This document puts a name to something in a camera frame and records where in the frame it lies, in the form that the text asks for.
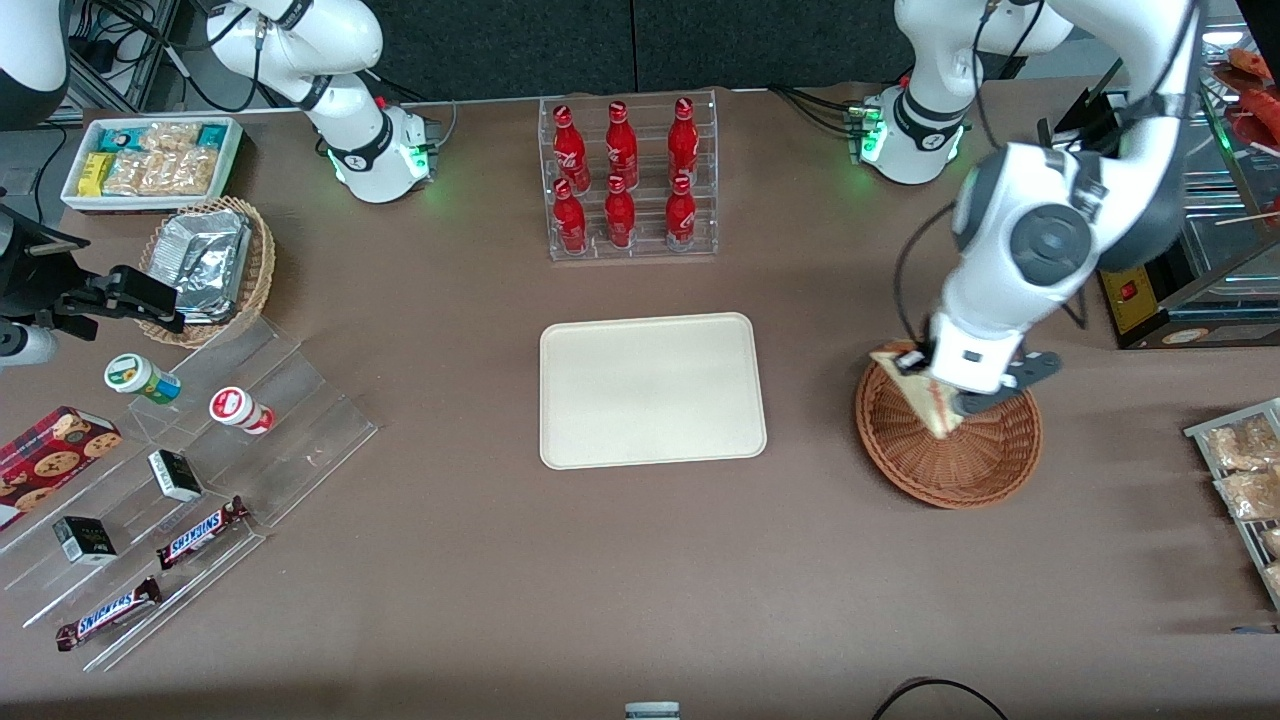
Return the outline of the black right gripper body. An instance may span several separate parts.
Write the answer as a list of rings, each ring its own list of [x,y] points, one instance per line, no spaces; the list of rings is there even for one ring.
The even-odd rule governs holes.
[[[55,329],[55,311],[119,318],[108,278],[79,266],[74,251],[91,242],[3,206],[1,310],[15,324]]]

